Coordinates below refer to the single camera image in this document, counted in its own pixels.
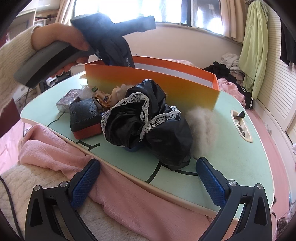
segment table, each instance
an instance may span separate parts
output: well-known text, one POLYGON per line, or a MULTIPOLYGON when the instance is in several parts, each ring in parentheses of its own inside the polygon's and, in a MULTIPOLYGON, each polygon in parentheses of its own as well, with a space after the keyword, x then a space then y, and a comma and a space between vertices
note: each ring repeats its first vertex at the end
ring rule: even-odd
MULTIPOLYGON (((75 139, 70 129, 70 114, 59 112, 56 103, 71 89, 80 89, 87 84, 86 79, 79 78, 83 74, 85 72, 68 78, 36 97, 23 109, 21 119, 30 124, 48 126, 68 143, 79 147, 86 154, 91 152, 147 191, 214 217, 220 207, 213 204, 201 180, 194 175, 196 161, 193 158, 187 167, 181 169, 181 173, 173 172, 161 166, 158 159, 145 148, 131 153, 108 143, 103 135, 75 139)), ((244 108, 234 97, 221 91, 214 108, 218 136, 213 151, 206 158, 228 180, 234 179, 245 186, 262 183, 271 207, 274 183, 262 142, 247 113, 244 121, 253 142, 241 138, 231 118, 231 110, 241 112, 244 108)), ((242 208, 243 205, 240 205, 236 212, 236 221, 242 208)))

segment beige knit fabric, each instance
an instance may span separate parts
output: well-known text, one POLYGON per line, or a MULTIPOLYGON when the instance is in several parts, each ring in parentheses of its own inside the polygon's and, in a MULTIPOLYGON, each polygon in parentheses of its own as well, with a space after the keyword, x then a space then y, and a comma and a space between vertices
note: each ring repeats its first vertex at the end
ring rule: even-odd
POLYGON ((0 49, 0 114, 20 85, 15 81, 13 74, 35 54, 31 35, 36 27, 32 26, 23 31, 0 49))

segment orange box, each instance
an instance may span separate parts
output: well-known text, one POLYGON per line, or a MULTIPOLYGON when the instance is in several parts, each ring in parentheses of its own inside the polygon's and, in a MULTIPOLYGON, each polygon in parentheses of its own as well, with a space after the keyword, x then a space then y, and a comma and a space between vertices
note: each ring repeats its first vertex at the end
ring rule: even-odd
POLYGON ((181 112, 196 106, 214 109, 219 91, 214 74, 168 60, 133 56, 135 68, 105 65, 98 60, 85 65, 87 83, 105 93, 122 84, 136 85, 153 79, 167 94, 168 105, 181 112))

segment light green cloth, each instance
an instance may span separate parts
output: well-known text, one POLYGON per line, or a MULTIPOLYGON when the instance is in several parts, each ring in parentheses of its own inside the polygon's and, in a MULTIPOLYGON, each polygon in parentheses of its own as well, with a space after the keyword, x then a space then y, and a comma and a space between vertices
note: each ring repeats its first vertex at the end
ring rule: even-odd
POLYGON ((245 72, 243 86, 257 99, 266 69, 268 51, 267 11, 261 0, 250 4, 246 32, 239 58, 239 68, 245 72))

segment gray handle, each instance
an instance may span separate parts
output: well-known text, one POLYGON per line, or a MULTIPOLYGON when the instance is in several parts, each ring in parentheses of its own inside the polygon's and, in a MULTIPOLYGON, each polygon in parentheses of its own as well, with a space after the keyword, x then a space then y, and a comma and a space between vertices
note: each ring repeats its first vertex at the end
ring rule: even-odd
POLYGON ((89 51, 80 51, 68 43, 55 41, 36 52, 15 72, 14 78, 17 82, 29 88, 35 88, 40 81, 47 80, 67 64, 94 53, 92 48, 89 51))

